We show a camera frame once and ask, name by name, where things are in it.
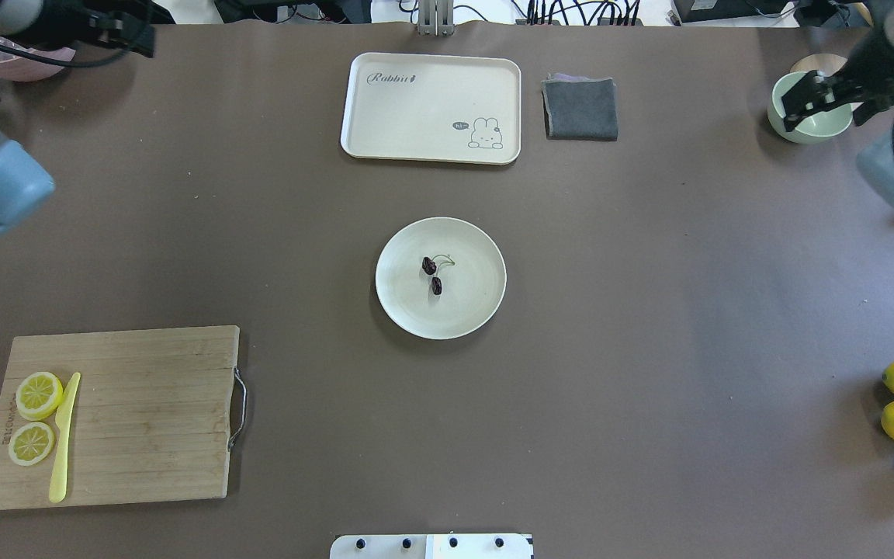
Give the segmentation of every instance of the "wooden cutting board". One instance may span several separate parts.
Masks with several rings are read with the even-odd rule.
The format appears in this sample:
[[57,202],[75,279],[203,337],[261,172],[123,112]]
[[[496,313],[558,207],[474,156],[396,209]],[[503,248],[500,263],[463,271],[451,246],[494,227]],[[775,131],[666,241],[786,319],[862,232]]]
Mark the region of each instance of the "wooden cutting board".
[[[227,496],[237,326],[22,336],[0,395],[0,510]],[[68,497],[47,500],[54,452],[21,467],[9,440],[26,424],[16,388],[36,371],[75,371]],[[57,432],[54,415],[43,420]]]

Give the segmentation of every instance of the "knife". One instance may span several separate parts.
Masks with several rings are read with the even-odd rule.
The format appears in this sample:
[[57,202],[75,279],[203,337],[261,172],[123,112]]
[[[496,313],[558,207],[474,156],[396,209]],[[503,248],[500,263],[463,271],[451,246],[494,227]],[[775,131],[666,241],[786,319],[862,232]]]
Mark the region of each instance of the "knife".
[[57,408],[57,449],[54,450],[54,471],[50,474],[50,502],[62,502],[68,494],[68,435],[71,434],[71,412],[75,410],[75,395],[81,373],[71,375],[64,389],[64,402]]

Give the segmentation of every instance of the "lemon slice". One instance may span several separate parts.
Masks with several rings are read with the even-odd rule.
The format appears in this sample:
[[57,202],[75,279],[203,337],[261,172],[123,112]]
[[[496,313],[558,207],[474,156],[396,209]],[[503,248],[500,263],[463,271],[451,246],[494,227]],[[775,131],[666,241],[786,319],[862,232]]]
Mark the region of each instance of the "lemon slice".
[[33,373],[16,389],[16,409],[29,421],[39,421],[57,410],[64,400],[64,388],[56,376],[48,372]]
[[54,448],[54,430],[46,422],[28,422],[13,434],[9,457],[20,466],[32,466]]

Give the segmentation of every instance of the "gray towel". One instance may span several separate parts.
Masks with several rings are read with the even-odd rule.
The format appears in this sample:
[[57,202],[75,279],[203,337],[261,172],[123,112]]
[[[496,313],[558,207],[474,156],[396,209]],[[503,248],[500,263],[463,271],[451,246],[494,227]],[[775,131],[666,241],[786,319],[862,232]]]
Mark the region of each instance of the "gray towel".
[[547,137],[616,141],[616,84],[613,78],[551,74],[543,81]]

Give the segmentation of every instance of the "metal handle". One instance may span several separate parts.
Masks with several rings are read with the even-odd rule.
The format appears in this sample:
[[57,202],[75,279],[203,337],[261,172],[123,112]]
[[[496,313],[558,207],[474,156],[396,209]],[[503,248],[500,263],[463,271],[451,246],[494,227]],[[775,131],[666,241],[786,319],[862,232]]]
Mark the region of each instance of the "metal handle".
[[244,431],[244,422],[248,420],[248,385],[245,385],[244,379],[241,379],[241,368],[235,365],[234,381],[237,381],[237,384],[241,385],[241,424],[237,426],[237,431],[234,431],[234,434],[230,435],[230,438],[227,440],[227,450],[234,449],[234,443],[237,442],[237,437],[241,435],[241,431]]

